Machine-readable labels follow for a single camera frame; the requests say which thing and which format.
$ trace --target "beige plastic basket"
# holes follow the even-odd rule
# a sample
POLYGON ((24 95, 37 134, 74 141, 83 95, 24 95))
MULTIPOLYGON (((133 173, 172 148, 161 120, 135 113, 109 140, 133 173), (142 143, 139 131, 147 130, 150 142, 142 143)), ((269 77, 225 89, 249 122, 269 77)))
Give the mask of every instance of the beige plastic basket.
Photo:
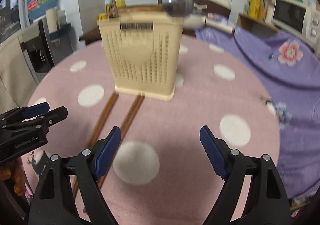
POLYGON ((116 91, 172 99, 182 25, 164 12, 99 21, 116 91))

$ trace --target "white microwave oven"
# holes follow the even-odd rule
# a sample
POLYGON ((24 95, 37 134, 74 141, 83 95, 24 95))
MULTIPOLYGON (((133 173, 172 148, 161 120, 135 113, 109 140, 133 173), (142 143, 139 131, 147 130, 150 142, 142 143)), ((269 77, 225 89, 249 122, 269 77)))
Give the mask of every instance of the white microwave oven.
POLYGON ((320 12, 294 0, 276 0, 271 21, 316 49, 320 36, 320 12))

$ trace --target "silver bolt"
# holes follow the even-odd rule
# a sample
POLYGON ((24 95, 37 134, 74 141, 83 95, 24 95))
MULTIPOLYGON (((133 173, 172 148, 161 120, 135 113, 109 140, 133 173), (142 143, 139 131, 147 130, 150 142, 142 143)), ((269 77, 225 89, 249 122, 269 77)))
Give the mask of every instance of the silver bolt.
POLYGON ((52 156, 50 157, 51 161, 56 161, 58 158, 59 158, 58 155, 52 155, 52 156))
POLYGON ((238 149, 231 149, 231 154, 233 154, 234 156, 239 155, 239 150, 238 149))
POLYGON ((88 155, 90 155, 90 153, 91 153, 90 149, 85 149, 82 151, 82 155, 84 155, 84 156, 88 156, 88 155))
POLYGON ((263 159, 266 160, 266 161, 269 161, 271 159, 271 157, 267 154, 264 154, 263 155, 263 159))

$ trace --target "pink tablecloth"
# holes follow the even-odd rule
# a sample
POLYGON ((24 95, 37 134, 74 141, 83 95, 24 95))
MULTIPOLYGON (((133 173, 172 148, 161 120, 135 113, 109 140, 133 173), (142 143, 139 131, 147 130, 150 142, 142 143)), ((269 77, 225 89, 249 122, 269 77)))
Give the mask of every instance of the pink tablecloth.
MULTIPOLYGON (((267 91, 244 64, 227 51, 183 37, 177 73, 171 101, 145 98, 102 187, 119 224, 203 223, 223 185, 200 143, 203 125, 231 148, 255 157, 267 153, 277 162, 277 118, 260 100, 268 97, 267 91)), ((38 172, 43 168, 36 166, 43 164, 41 150, 48 156, 77 155, 113 90, 101 42, 73 53, 40 83, 29 105, 46 100, 51 109, 65 106, 69 115, 50 128, 47 145, 23 156, 33 189, 38 182, 33 167, 38 172)), ((119 95, 101 139, 121 125, 134 99, 119 95)), ((247 177, 233 218, 241 216, 249 181, 247 177)), ((76 204, 88 219, 80 193, 76 204)))

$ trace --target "blue gripper pad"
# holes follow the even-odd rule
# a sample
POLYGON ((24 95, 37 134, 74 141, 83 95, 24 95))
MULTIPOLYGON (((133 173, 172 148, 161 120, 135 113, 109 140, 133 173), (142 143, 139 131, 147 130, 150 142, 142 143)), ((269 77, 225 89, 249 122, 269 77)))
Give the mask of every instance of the blue gripper pad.
POLYGON ((120 128, 114 127, 106 139, 108 139, 108 142, 105 144, 96 160, 96 169, 93 175, 97 180, 106 174, 112 163, 113 157, 117 152, 121 141, 120 128))
POLYGON ((226 180, 228 178, 228 173, 226 171, 224 157, 213 139, 214 138, 208 132, 207 128, 205 126, 202 127, 200 130, 200 141, 204 151, 206 152, 215 173, 221 176, 223 180, 226 180))
POLYGON ((23 113, 23 117, 26 119, 30 119, 39 115, 42 115, 44 113, 47 113, 49 111, 49 104, 47 102, 43 102, 31 107, 27 107, 26 110, 23 113))

